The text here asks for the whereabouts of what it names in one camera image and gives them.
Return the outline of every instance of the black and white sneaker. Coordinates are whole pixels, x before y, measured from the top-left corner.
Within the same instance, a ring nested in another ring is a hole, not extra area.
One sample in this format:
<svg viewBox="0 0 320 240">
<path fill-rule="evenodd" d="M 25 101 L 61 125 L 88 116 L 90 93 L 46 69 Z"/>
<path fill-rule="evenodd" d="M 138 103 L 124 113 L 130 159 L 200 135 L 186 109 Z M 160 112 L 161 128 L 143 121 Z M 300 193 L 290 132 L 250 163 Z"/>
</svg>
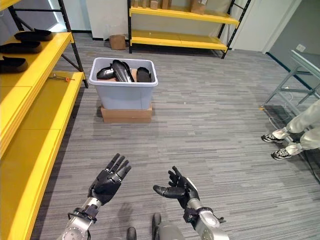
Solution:
<svg viewBox="0 0 320 240">
<path fill-rule="evenodd" d="M 290 155 L 285 148 L 282 148 L 278 151 L 271 153 L 271 157 L 273 157 L 275 160 L 282 160 L 291 158 L 292 155 Z"/>
<path fill-rule="evenodd" d="M 282 143 L 283 139 L 278 139 L 275 136 L 272 135 L 272 133 L 267 133 L 265 135 L 261 136 L 261 139 L 265 141 L 266 143 Z"/>
</svg>

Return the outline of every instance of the shelf board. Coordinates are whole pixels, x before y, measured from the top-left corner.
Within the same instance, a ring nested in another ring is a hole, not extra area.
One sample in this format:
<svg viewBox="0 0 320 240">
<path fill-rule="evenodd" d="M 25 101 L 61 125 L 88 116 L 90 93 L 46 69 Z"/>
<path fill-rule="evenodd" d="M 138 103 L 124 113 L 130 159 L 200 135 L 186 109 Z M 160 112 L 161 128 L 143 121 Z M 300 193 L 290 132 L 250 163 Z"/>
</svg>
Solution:
<svg viewBox="0 0 320 240">
<path fill-rule="evenodd" d="M 217 37 L 144 30 L 132 30 L 131 44 L 227 50 Z"/>
<path fill-rule="evenodd" d="M 0 157 L 3 156 L 12 137 L 27 113 L 38 92 L 67 45 L 73 41 L 70 32 L 54 33 L 51 41 L 41 42 L 42 51 L 37 54 L 1 54 L 12 58 L 25 58 L 28 69 L 21 73 L 0 75 Z M 18 43 L 12 37 L 8 43 Z"/>
<path fill-rule="evenodd" d="M 8 7 L 16 4 L 20 0 L 1 0 L 0 1 L 0 11 L 7 9 Z"/>
<path fill-rule="evenodd" d="M 233 17 L 230 17 L 230 15 L 227 13 L 206 10 L 205 14 L 201 15 L 201 14 L 190 12 L 190 10 L 187 8 L 178 7 L 178 6 L 172 6 L 171 9 L 158 8 L 156 10 L 151 9 L 149 7 L 143 8 L 141 6 L 131 7 L 130 16 L 132 14 L 191 19 L 191 20 L 199 20 L 199 21 L 206 21 L 206 22 L 213 22 L 213 23 L 221 23 L 221 24 L 233 24 L 235 25 L 236 28 L 239 26 L 239 21 L 234 19 Z"/>
<path fill-rule="evenodd" d="M 48 79 L 0 163 L 1 239 L 29 239 L 83 72 L 74 80 Z"/>
</svg>

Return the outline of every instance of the cardboard box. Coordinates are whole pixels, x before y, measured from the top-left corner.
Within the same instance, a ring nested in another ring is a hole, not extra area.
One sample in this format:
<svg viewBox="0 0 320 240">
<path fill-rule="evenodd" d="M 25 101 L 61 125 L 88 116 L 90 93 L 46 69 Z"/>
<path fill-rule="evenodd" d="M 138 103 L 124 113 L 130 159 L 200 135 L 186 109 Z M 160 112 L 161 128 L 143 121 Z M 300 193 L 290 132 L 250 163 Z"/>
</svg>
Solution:
<svg viewBox="0 0 320 240">
<path fill-rule="evenodd" d="M 149 0 L 142 0 L 142 7 L 145 9 L 149 7 Z"/>
<path fill-rule="evenodd" d="M 169 8 L 169 0 L 162 0 L 162 9 Z"/>
<path fill-rule="evenodd" d="M 152 106 L 148 109 L 106 109 L 101 106 L 101 114 L 104 123 L 139 124 L 150 123 L 152 118 Z"/>
<path fill-rule="evenodd" d="M 159 4 L 159 2 L 157 0 L 151 0 L 150 1 L 150 8 L 154 9 L 154 10 L 157 10 L 158 9 L 158 4 Z"/>
<path fill-rule="evenodd" d="M 134 8 L 139 7 L 139 1 L 138 0 L 133 0 L 133 7 Z"/>
<path fill-rule="evenodd" d="M 135 82 L 137 82 L 137 70 L 138 70 L 138 69 L 136 69 L 136 68 L 132 68 L 132 69 L 131 69 L 131 74 L 132 74 L 133 80 L 134 80 Z M 107 82 L 116 82 L 116 81 L 117 81 L 115 77 L 110 78 L 110 79 L 98 79 L 98 78 L 97 78 L 97 80 L 98 80 L 98 81 L 107 81 Z"/>
<path fill-rule="evenodd" d="M 109 42 L 112 50 L 126 49 L 126 39 L 124 35 L 111 35 L 109 37 Z"/>
<path fill-rule="evenodd" d="M 194 14 L 205 14 L 207 0 L 191 0 L 190 12 Z"/>
</svg>

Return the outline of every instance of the wall outlet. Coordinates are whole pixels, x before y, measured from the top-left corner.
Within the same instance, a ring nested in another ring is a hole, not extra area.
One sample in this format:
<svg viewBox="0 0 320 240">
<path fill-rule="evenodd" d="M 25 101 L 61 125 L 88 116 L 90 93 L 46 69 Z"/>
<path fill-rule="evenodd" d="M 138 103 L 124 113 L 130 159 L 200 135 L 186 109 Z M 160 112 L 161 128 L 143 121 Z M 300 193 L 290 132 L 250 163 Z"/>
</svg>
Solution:
<svg viewBox="0 0 320 240">
<path fill-rule="evenodd" d="M 298 51 L 300 51 L 300 52 L 302 52 L 303 53 L 303 51 L 306 49 L 306 47 L 305 46 L 303 46 L 303 45 L 301 45 L 301 44 L 299 44 L 298 46 L 296 46 L 296 48 L 295 49 L 297 49 Z"/>
</svg>

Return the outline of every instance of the black shoe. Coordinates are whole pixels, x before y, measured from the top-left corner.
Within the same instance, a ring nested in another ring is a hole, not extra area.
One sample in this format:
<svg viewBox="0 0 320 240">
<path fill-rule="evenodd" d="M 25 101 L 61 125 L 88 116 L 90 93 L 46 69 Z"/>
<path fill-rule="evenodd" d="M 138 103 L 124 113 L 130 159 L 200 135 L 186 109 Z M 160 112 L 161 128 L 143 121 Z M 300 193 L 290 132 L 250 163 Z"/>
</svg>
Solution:
<svg viewBox="0 0 320 240">
<path fill-rule="evenodd" d="M 39 41 L 13 42 L 0 46 L 0 53 L 5 54 L 36 54 L 41 52 Z"/>
<path fill-rule="evenodd" d="M 110 66 L 108 66 L 108 67 L 102 68 L 96 74 L 96 78 L 102 79 L 102 80 L 108 80 L 108 79 L 112 79 L 115 77 L 116 77 L 116 75 L 115 75 L 114 69 L 112 68 L 112 64 L 110 64 Z"/>
<path fill-rule="evenodd" d="M 148 69 L 141 66 L 136 71 L 136 81 L 138 83 L 151 83 L 151 73 Z"/>
<path fill-rule="evenodd" d="M 18 32 L 14 37 L 20 41 L 50 41 L 54 38 L 51 31 L 39 29 Z"/>
<path fill-rule="evenodd" d="M 21 73 L 27 68 L 25 58 L 3 56 L 3 60 L 0 60 L 0 73 Z"/>
<path fill-rule="evenodd" d="M 272 135 L 272 133 L 267 133 L 265 135 L 261 136 L 261 139 L 265 141 L 266 143 L 282 143 L 284 139 L 278 139 L 275 136 Z"/>
<path fill-rule="evenodd" d="M 129 65 L 124 61 L 113 60 L 112 68 L 117 82 L 134 83 L 134 77 L 131 74 Z"/>
<path fill-rule="evenodd" d="M 271 153 L 271 157 L 273 157 L 273 159 L 275 160 L 282 160 L 282 159 L 289 159 L 292 157 L 292 155 L 289 154 L 285 148 L 282 148 L 278 151 Z"/>
</svg>

